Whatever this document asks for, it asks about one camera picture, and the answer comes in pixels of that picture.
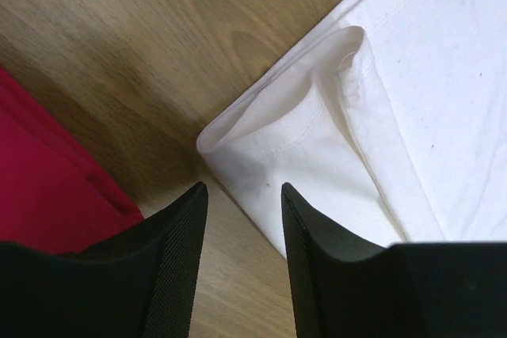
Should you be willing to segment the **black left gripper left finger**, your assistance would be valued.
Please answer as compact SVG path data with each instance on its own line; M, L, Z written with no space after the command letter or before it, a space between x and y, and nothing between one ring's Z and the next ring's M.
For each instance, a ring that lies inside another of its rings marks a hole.
M208 212L197 183L80 253L1 244L4 337L186 337Z

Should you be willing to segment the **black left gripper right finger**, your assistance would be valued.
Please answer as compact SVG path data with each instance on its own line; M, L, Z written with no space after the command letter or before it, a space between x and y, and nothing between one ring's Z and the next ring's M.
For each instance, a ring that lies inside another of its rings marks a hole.
M503 337L506 245L383 248L281 191L299 337Z

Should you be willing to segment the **white t shirt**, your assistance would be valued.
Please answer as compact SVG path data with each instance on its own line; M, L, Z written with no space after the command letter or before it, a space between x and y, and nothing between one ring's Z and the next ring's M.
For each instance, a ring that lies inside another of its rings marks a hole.
M377 245L506 238L506 0L342 0L200 133L280 252L281 187Z

